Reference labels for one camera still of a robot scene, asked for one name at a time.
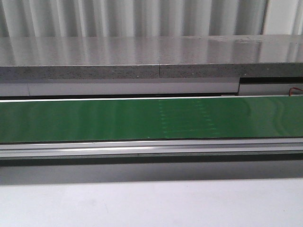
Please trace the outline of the grey speckled stone slab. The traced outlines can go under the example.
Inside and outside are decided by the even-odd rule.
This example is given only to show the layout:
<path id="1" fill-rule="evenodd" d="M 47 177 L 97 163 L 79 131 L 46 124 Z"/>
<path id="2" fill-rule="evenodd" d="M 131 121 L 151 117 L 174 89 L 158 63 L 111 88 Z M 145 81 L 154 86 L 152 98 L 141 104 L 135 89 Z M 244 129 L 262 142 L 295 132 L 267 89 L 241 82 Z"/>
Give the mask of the grey speckled stone slab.
<path id="1" fill-rule="evenodd" d="M 300 35 L 14 37 L 1 81 L 303 77 Z"/>

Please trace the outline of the green conveyor belt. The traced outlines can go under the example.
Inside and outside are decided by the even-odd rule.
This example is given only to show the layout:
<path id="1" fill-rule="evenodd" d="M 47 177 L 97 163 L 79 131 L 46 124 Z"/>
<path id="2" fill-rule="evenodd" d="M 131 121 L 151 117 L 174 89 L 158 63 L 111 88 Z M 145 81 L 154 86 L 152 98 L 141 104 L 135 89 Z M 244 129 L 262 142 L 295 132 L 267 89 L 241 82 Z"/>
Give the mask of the green conveyor belt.
<path id="1" fill-rule="evenodd" d="M 7 101 L 0 104 L 1 143 L 302 135 L 301 96 Z"/>

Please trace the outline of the white pleated curtain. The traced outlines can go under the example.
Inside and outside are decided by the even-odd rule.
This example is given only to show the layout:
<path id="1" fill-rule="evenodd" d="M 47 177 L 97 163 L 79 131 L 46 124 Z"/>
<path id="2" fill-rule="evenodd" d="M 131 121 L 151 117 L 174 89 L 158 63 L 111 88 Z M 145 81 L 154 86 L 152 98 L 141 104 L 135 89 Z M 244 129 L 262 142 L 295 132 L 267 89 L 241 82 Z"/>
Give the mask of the white pleated curtain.
<path id="1" fill-rule="evenodd" d="M 3 0 L 2 37 L 300 35 L 300 0 Z"/>

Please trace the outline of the aluminium conveyor front rail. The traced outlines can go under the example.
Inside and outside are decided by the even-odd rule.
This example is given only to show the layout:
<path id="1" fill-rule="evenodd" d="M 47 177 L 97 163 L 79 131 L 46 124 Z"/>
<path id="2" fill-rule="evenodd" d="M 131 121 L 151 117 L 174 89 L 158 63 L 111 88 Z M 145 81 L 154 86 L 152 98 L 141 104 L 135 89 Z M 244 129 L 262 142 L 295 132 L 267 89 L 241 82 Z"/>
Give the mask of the aluminium conveyor front rail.
<path id="1" fill-rule="evenodd" d="M 302 151 L 302 138 L 223 140 L 140 140 L 4 144 L 4 157 L 58 157 L 82 155 L 173 154 L 211 152 Z"/>

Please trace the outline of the grey conveyor back rail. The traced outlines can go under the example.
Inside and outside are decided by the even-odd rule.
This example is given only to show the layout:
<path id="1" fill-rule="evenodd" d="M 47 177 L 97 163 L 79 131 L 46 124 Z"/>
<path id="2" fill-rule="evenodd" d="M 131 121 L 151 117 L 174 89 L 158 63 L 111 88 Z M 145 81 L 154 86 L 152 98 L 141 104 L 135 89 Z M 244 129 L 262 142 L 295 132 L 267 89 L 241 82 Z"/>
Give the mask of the grey conveyor back rail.
<path id="1" fill-rule="evenodd" d="M 2 81 L 5 96 L 286 95 L 302 77 Z"/>

